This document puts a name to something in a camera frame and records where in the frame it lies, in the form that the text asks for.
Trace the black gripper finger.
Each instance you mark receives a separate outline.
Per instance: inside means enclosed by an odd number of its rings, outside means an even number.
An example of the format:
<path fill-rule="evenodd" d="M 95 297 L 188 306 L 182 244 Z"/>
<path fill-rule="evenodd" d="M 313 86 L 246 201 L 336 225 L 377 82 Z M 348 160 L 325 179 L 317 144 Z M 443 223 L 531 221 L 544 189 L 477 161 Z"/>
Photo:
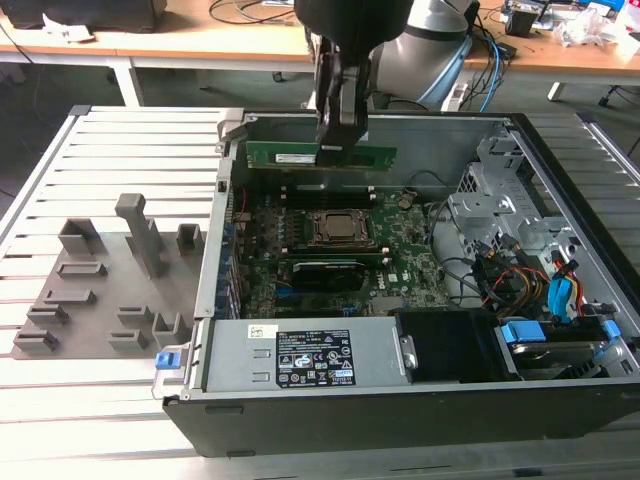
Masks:
<path fill-rule="evenodd" d="M 345 141 L 341 138 L 340 121 L 342 58 L 338 46 L 326 37 L 319 40 L 315 81 L 318 144 L 324 150 L 343 150 Z"/>
<path fill-rule="evenodd" d="M 319 145 L 319 166 L 337 167 L 348 163 L 353 148 L 367 130 L 367 83 L 369 63 L 343 66 L 340 93 L 340 121 L 345 141 L 343 150 L 324 150 Z"/>

